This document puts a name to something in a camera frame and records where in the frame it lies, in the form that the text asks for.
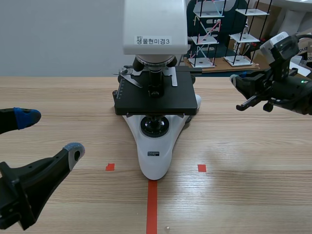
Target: white wall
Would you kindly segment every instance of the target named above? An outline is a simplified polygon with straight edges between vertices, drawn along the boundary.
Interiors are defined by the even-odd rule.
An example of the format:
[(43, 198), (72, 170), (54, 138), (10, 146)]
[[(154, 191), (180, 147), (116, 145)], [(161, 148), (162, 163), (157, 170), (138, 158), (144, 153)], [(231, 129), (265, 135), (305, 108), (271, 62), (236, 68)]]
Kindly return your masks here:
[(0, 0), (0, 76), (112, 76), (124, 0)]

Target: red tape marker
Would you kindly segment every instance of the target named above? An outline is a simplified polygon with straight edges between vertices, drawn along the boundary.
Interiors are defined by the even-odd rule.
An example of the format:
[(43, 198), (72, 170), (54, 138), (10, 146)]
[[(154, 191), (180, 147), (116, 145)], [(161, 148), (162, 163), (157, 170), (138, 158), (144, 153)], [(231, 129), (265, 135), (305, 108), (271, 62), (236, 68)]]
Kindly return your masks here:
[(207, 172), (206, 165), (205, 164), (199, 164), (198, 165), (198, 172)]
[(157, 180), (148, 181), (146, 234), (157, 234)]
[(115, 170), (115, 164), (114, 163), (109, 163), (107, 167), (105, 168), (105, 171), (107, 172), (113, 172)]

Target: printed label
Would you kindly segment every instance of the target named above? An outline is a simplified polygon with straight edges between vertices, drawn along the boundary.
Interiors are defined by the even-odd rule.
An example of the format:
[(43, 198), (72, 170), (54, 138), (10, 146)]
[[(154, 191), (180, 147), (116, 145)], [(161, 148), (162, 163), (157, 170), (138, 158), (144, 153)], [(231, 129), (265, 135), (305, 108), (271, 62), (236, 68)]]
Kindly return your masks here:
[(135, 36), (135, 45), (171, 45), (170, 36)]
[(159, 152), (147, 152), (147, 156), (159, 156)]

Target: table surface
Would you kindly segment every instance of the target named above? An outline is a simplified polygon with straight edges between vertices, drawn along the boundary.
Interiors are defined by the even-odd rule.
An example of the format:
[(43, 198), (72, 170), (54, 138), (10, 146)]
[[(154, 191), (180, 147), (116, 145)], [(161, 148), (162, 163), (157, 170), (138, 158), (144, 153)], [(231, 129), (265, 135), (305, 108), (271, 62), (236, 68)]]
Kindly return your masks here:
[[(69, 142), (86, 148), (25, 233), (146, 233), (148, 180), (114, 114), (117, 88), (116, 78), (0, 78), (0, 108), (42, 113), (37, 125), (0, 136), (0, 161), (19, 167)], [(228, 78), (198, 78), (195, 92), (199, 113), (158, 182), (158, 234), (311, 234), (312, 118), (261, 105), (239, 112), (244, 97)], [(2, 233), (23, 232), (16, 224)]]

